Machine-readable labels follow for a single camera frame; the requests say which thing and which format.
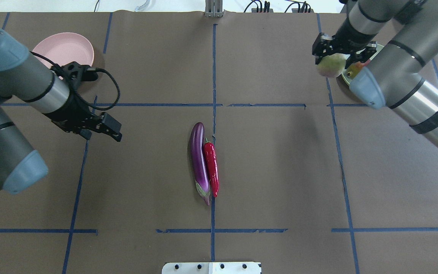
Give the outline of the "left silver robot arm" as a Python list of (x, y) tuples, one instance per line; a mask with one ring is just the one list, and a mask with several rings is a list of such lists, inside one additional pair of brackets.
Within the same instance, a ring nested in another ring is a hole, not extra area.
[(121, 123), (107, 113), (115, 107), (121, 91), (112, 75), (117, 96), (110, 107), (97, 107), (78, 93), (84, 81), (95, 81), (103, 68), (79, 64), (64, 66), (31, 52), (5, 30), (0, 29), (0, 191), (19, 194), (39, 180), (49, 169), (40, 153), (28, 142), (2, 109), (13, 97), (22, 100), (59, 127), (89, 140), (92, 132), (120, 142)]

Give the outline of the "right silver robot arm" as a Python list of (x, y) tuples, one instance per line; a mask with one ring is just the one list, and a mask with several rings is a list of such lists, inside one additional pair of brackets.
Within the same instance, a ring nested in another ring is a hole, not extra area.
[(374, 59), (349, 84), (368, 107), (392, 109), (438, 147), (438, 89), (419, 71), (438, 54), (438, 0), (344, 0), (336, 34), (319, 33), (315, 63), (348, 54), (345, 67)]

